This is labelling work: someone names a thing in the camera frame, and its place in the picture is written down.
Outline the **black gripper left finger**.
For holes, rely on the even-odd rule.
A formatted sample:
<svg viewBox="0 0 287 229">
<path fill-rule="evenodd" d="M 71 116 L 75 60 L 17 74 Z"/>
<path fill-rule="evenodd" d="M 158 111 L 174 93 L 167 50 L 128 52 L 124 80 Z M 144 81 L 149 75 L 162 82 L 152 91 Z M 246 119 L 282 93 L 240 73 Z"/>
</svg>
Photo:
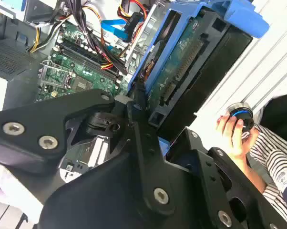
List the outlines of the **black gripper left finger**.
<svg viewBox="0 0 287 229">
<path fill-rule="evenodd" d="M 110 157 L 100 166 L 129 156 L 141 202 L 158 214 L 173 213 L 168 196 L 171 185 L 162 176 L 165 162 L 155 131 L 147 124 L 143 91 L 121 106 L 107 92 L 92 89 L 1 111 L 0 164 L 31 174 L 49 174 L 57 169 L 69 146 L 92 135 L 112 139 Z"/>
</svg>

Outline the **person's bare hand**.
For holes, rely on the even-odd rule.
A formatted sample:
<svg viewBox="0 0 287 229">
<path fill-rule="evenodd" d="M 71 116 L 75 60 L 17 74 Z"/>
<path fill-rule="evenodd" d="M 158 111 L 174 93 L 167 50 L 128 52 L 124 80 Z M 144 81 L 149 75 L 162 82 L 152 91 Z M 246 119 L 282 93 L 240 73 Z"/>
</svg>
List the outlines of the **person's bare hand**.
<svg viewBox="0 0 287 229">
<path fill-rule="evenodd" d="M 230 113 L 220 116 L 216 122 L 216 134 L 223 149 L 231 159 L 244 160 L 245 155 L 255 144 L 259 131 L 253 127 L 246 139 L 242 139 L 243 120 L 230 116 Z"/>
</svg>

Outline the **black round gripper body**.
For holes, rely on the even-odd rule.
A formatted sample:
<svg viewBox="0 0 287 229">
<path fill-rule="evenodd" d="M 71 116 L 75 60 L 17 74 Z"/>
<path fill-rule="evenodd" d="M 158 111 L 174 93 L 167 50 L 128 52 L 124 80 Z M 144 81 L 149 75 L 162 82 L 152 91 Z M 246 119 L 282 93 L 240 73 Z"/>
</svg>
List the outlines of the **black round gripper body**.
<svg viewBox="0 0 287 229">
<path fill-rule="evenodd" d="M 197 177 L 165 162 L 169 200 L 174 211 L 164 216 L 139 198 L 139 181 L 129 156 L 119 156 L 56 190 L 46 201 L 39 229 L 214 229 Z"/>
</svg>

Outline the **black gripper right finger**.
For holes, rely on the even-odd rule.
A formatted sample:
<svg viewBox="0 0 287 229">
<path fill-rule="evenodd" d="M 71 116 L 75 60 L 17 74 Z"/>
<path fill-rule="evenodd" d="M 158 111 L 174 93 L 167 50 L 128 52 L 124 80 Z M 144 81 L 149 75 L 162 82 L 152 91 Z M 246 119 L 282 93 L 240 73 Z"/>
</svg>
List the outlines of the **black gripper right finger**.
<svg viewBox="0 0 287 229">
<path fill-rule="evenodd" d="M 287 229 L 274 210 L 225 152 L 206 150 L 200 137 L 187 127 L 172 147 L 172 163 L 196 181 L 195 214 L 204 229 Z"/>
</svg>

